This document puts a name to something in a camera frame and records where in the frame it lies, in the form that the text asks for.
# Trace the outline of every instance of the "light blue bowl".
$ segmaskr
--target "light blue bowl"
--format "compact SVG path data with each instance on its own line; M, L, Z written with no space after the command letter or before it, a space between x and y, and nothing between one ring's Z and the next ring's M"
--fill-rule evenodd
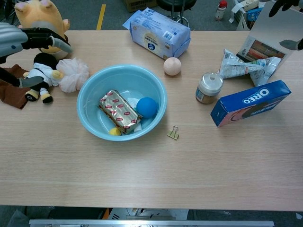
M98 108L98 104L111 89L117 90L131 106L136 106L143 97L153 98L159 104L157 115L151 119L142 119L141 131L122 136L109 135L109 130L115 125ZM165 87L155 74L135 65L115 65L95 73L86 81L78 95L77 112L81 123L95 136L111 141L126 141L152 130L162 119L166 105Z

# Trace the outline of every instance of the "plush doll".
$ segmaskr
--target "plush doll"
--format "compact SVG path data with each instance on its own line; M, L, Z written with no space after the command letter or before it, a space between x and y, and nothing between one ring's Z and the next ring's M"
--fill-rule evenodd
M15 5L15 12L20 21L19 28L45 27L59 34L66 41L64 33L70 28L68 19L62 20L57 7L50 0L30 0ZM57 47L41 49L42 52L54 55L56 59L67 56L67 52Z
M42 102L47 104L53 101L53 97L48 93L50 86L58 86L59 81L64 77L63 73L56 70L58 61L48 53L39 53L34 58L34 68L30 72L24 73L24 77L42 77L43 82L37 84L25 93L28 101L36 101L41 96Z

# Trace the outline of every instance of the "brown cloth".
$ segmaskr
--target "brown cloth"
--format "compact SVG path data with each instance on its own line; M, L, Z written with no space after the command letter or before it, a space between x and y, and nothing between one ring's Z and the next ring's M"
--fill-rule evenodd
M23 77L23 73L26 71L18 65L14 65L12 68L4 68L7 72L10 72L15 77ZM14 87L0 80L0 99L2 102L12 105L16 108L22 109L27 103L25 98L25 93L29 91L30 88L19 88Z

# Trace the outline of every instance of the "binder clip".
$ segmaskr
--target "binder clip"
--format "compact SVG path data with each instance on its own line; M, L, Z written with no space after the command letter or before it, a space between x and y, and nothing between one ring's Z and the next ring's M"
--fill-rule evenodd
M179 128L177 126L174 126L172 130L169 130L167 136L177 140L179 137L179 133L177 133L178 130Z

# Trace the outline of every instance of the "red and gold wrapper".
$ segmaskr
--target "red and gold wrapper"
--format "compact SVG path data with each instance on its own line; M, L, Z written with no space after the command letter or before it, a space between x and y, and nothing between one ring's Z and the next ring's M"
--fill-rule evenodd
M99 108L115 123L118 129L125 134L137 127L141 116L120 96L116 90L110 90L100 99Z

